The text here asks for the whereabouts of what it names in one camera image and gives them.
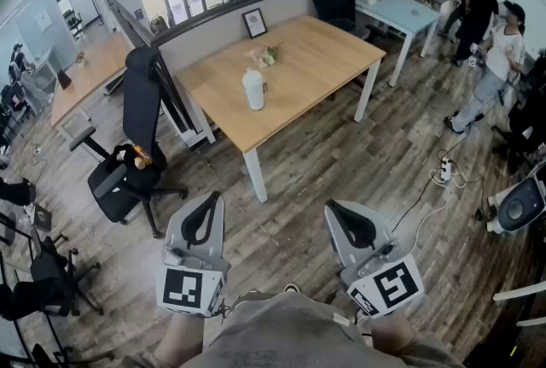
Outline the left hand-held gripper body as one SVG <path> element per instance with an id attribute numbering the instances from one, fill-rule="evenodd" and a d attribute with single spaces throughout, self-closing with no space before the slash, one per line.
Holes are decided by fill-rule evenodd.
<path id="1" fill-rule="evenodd" d="M 156 273 L 157 306 L 211 318 L 217 313 L 230 263 L 223 257 L 167 245 Z"/>

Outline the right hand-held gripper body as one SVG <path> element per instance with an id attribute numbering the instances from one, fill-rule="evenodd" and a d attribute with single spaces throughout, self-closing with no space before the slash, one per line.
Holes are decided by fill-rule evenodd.
<path id="1" fill-rule="evenodd" d="M 386 243 L 343 269 L 340 280 L 365 317 L 392 313 L 424 294 L 412 254 Z"/>

